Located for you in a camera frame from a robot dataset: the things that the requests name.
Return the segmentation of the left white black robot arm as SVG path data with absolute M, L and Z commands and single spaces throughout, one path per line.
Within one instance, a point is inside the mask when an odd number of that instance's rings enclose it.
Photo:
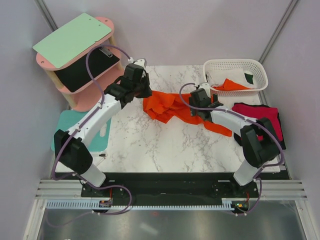
M 106 196 L 110 185 L 106 175 L 93 163 L 89 146 L 114 115 L 135 98 L 144 99 L 152 95 L 147 61 L 138 59 L 125 67 L 123 75 L 110 84 L 97 104 L 68 130 L 57 130 L 54 134 L 55 162 L 62 163 L 81 179 L 92 185 L 92 191 L 99 197 Z

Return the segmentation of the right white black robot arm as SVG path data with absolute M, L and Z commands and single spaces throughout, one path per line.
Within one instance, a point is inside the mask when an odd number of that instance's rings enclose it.
M 187 106 L 191 115 L 205 122 L 223 126 L 237 135 L 242 147 L 244 161 L 233 174 L 229 191 L 235 197 L 247 191 L 247 184 L 257 178 L 268 162 L 280 156 L 283 148 L 272 122 L 266 118 L 254 118 L 235 112 L 210 94 L 210 87 L 202 83 L 190 93 Z

